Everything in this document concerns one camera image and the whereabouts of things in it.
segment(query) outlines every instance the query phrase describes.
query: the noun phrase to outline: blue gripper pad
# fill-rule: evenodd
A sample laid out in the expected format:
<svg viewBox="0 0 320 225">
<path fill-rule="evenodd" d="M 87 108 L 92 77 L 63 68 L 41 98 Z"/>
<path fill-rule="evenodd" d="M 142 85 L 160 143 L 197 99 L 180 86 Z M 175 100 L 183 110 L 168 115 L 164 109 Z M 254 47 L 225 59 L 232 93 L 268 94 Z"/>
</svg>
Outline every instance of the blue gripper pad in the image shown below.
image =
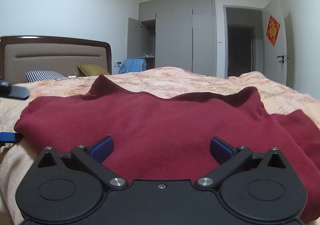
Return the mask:
<svg viewBox="0 0 320 225">
<path fill-rule="evenodd" d="M 0 132 L 0 143 L 19 143 L 22 138 L 20 133 Z"/>
<path fill-rule="evenodd" d="M 113 139 L 110 136 L 99 140 L 92 146 L 87 148 L 88 154 L 97 160 L 99 163 L 103 163 L 104 160 L 113 152 Z"/>
<path fill-rule="evenodd" d="M 235 156 L 235 154 L 238 153 L 238 150 L 222 139 L 213 137 L 210 141 L 210 152 L 219 164 L 223 164 Z"/>
</svg>

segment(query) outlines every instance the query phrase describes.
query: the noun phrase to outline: red cloth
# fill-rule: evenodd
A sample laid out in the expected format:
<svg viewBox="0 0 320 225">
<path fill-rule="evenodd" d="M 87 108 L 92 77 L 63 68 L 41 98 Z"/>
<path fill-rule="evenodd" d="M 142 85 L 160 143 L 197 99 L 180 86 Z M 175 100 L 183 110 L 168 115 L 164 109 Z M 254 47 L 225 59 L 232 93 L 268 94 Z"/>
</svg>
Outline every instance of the red cloth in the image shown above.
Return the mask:
<svg viewBox="0 0 320 225">
<path fill-rule="evenodd" d="M 269 115 L 256 88 L 237 94 L 189 93 L 171 99 L 127 91 L 100 75 L 86 95 L 39 97 L 15 126 L 40 152 L 69 151 L 106 135 L 114 152 L 103 165 L 132 179 L 192 179 L 218 166 L 209 151 L 218 136 L 254 152 L 278 147 L 308 191 L 304 221 L 320 215 L 320 132 L 300 110 Z"/>
</svg>

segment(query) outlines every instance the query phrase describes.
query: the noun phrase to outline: metal screw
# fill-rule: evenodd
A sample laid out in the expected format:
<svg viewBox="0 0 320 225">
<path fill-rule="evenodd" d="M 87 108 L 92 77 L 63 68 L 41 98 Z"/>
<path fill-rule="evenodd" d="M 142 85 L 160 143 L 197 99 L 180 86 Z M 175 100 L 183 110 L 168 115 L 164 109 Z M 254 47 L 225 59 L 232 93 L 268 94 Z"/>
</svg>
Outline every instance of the metal screw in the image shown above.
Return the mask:
<svg viewBox="0 0 320 225">
<path fill-rule="evenodd" d="M 125 179 L 122 178 L 113 178 L 110 180 L 110 184 L 113 186 L 122 186 L 125 184 Z"/>
<path fill-rule="evenodd" d="M 165 184 L 158 184 L 158 188 L 159 189 L 164 189 L 164 188 L 166 188 L 167 187 L 167 185 L 165 185 Z"/>
<path fill-rule="evenodd" d="M 202 185 L 202 186 L 209 186 L 213 184 L 212 179 L 208 178 L 208 177 L 204 177 L 204 178 L 200 178 L 198 179 L 198 184 Z"/>
</svg>

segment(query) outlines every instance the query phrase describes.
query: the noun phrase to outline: blue clothing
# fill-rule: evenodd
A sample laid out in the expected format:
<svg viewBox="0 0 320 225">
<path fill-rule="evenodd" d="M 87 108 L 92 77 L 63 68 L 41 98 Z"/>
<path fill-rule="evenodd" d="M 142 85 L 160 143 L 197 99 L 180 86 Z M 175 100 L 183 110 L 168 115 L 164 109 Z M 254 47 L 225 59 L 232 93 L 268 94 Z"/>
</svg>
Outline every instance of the blue clothing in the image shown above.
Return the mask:
<svg viewBox="0 0 320 225">
<path fill-rule="evenodd" d="M 146 67 L 147 63 L 145 59 L 127 59 L 121 64 L 119 74 L 145 71 Z"/>
</svg>

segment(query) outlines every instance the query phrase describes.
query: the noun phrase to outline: door handle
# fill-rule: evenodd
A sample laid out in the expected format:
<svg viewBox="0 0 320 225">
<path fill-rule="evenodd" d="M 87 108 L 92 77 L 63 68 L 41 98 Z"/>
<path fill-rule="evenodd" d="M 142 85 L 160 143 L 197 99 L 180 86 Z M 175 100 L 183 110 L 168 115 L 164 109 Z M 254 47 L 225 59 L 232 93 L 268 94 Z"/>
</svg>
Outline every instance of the door handle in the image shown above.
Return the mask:
<svg viewBox="0 0 320 225">
<path fill-rule="evenodd" d="M 282 55 L 282 56 L 277 56 L 277 58 L 282 58 L 281 64 L 284 64 L 284 55 Z"/>
</svg>

